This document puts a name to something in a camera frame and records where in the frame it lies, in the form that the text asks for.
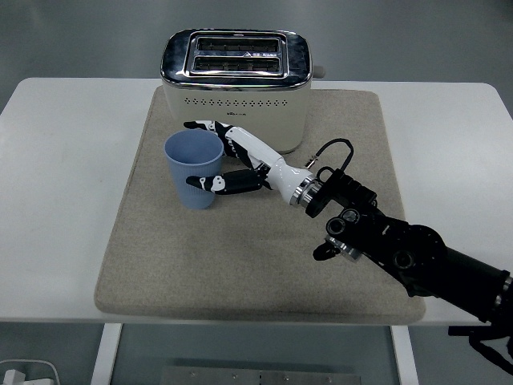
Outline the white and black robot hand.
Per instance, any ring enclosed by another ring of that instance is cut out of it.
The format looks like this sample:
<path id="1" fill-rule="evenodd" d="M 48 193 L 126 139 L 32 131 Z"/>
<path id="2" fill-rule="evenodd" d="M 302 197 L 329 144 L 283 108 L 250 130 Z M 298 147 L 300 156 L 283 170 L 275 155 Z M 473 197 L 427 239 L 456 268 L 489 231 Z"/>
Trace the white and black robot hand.
<path id="1" fill-rule="evenodd" d="M 287 165 L 284 157 L 245 129 L 213 120 L 194 120 L 185 128 L 215 134 L 224 145 L 224 154 L 238 159 L 245 169 L 215 176 L 189 176 L 186 183 L 217 195 L 248 193 L 260 188 L 277 190 L 285 202 L 296 205 L 302 189 L 313 181 L 313 174 Z"/>

